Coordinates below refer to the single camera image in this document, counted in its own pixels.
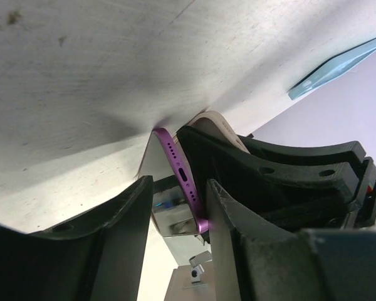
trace blue plastic piece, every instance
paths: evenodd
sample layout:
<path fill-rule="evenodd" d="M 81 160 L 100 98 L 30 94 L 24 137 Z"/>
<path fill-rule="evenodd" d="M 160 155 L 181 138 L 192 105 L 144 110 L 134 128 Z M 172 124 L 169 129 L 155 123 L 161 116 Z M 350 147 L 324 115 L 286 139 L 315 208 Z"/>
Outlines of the blue plastic piece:
<path fill-rule="evenodd" d="M 316 89 L 351 70 L 361 61 L 376 51 L 376 38 L 352 48 L 341 55 L 337 55 L 321 67 L 316 69 L 310 76 L 299 82 L 295 87 L 288 91 L 290 99 L 294 100 L 306 92 Z"/>

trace white surface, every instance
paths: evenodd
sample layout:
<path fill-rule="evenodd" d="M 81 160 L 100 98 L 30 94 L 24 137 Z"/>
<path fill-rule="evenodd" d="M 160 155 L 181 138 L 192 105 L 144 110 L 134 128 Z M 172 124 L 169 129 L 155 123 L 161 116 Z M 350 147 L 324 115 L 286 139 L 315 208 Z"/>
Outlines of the white surface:
<path fill-rule="evenodd" d="M 253 134 L 258 140 L 303 147 L 357 140 L 376 165 L 376 52 Z"/>
<path fill-rule="evenodd" d="M 35 231 L 116 195 L 153 126 L 206 106 L 248 134 L 310 70 L 374 37 L 376 0 L 2 0 L 0 222 Z M 168 282 L 153 238 L 143 277 Z M 161 300 L 144 279 L 140 300 Z"/>

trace scratch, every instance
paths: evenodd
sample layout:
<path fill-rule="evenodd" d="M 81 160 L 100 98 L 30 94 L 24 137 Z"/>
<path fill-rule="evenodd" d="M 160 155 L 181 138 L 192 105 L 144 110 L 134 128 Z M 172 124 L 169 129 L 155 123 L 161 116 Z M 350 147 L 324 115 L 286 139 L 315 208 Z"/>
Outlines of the scratch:
<path fill-rule="evenodd" d="M 195 2 L 196 0 L 192 0 L 192 2 L 191 3 L 189 3 L 174 19 L 173 19 L 173 21 L 171 21 L 170 22 L 170 24 L 171 23 L 173 23 L 176 19 L 178 19 L 187 9 L 189 9 L 189 7 L 191 6 L 191 5 L 193 5 L 193 3 Z"/>
<path fill-rule="evenodd" d="M 255 46 L 255 48 L 253 48 L 249 53 L 251 53 L 251 52 L 253 52 L 257 47 L 259 47 L 259 46 L 261 46 L 262 45 L 262 43 L 263 43 L 263 41 L 262 42 L 260 42 L 259 44 L 257 44 L 256 46 Z"/>
<path fill-rule="evenodd" d="M 90 125 L 91 127 L 93 127 L 93 124 L 91 124 L 90 122 L 87 122 L 87 121 L 82 121 L 84 124 L 88 124 Z"/>
<path fill-rule="evenodd" d="M 160 36 L 165 30 L 166 30 L 166 28 L 168 28 L 171 24 L 173 24 L 174 23 L 174 21 L 176 20 L 176 19 L 178 19 L 179 17 L 181 17 L 181 15 L 187 10 L 187 9 L 189 9 L 189 7 L 191 6 L 191 5 L 193 5 L 193 3 L 195 2 L 196 0 L 192 0 L 192 2 L 190 2 L 177 16 L 175 16 L 175 18 L 173 19 L 173 20 L 171 20 L 171 22 L 164 28 L 164 29 L 162 29 L 157 35 L 156 35 L 156 37 L 158 37 L 158 36 Z"/>

